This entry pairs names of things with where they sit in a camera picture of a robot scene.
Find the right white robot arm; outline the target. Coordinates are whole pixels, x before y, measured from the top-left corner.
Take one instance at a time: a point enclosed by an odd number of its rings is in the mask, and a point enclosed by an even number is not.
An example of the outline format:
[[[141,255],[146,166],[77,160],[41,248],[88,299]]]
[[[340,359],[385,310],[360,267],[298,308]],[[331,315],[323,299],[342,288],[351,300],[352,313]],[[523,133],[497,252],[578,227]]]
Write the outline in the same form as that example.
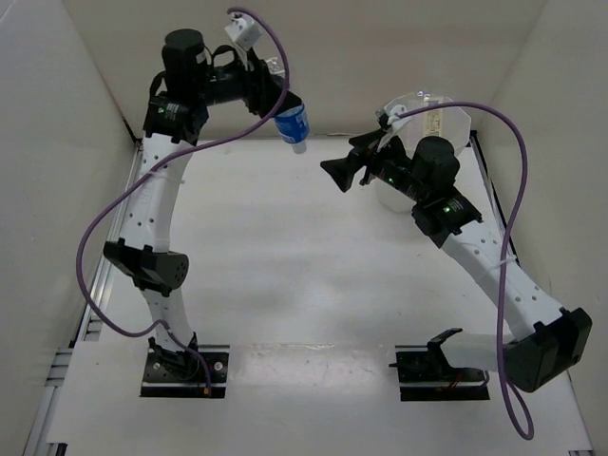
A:
[[[547,294],[513,260],[508,243],[498,238],[481,212],[456,187],[460,162],[452,144],[429,136],[409,156],[402,141],[381,142],[377,131],[349,141],[351,151],[341,159],[325,160],[321,168],[342,192],[355,175],[361,184],[378,179],[413,200],[411,215],[417,228],[454,259],[497,309],[497,340],[483,356],[481,338],[454,349],[435,339],[428,344],[427,370],[447,380],[475,361],[495,371],[506,383],[533,392],[576,365],[583,354],[591,316],[569,311]]]

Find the blue label plastic bottle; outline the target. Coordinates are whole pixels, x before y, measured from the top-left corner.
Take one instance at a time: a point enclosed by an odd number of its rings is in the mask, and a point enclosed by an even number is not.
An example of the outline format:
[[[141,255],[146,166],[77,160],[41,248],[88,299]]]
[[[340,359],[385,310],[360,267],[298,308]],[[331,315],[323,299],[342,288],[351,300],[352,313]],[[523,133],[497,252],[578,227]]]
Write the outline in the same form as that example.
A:
[[[290,89],[274,116],[275,126],[281,139],[296,155],[307,151],[307,138],[310,134],[306,107],[302,99]]]

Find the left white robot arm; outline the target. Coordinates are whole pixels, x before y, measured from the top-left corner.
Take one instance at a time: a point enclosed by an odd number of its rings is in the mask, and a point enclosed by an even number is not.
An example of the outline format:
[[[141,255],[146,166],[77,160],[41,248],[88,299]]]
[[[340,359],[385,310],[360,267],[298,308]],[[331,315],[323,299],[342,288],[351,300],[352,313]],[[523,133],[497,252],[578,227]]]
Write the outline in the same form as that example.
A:
[[[118,239],[104,246],[105,258],[142,292],[157,325],[150,347],[179,380],[192,378],[200,366],[181,294],[189,260],[170,249],[172,216],[190,160],[185,149],[197,144],[209,107],[234,101],[244,102],[258,117],[271,114],[283,141],[298,154],[306,151],[309,135],[302,100],[282,90],[281,76],[253,50],[259,28],[229,27],[226,32],[230,44],[211,54],[196,30],[166,36],[164,70],[150,86],[143,125],[143,184],[128,199]]]

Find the large green label bottle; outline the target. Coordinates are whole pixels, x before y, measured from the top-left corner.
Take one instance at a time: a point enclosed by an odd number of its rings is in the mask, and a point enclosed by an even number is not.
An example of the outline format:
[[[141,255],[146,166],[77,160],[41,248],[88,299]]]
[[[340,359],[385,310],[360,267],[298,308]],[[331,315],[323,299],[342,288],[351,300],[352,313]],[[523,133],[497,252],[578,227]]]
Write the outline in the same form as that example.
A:
[[[442,105],[447,101],[443,95],[432,95],[430,93],[421,92],[422,97],[421,107]],[[423,136],[442,137],[443,136],[443,111],[435,109],[426,111],[422,114]]]

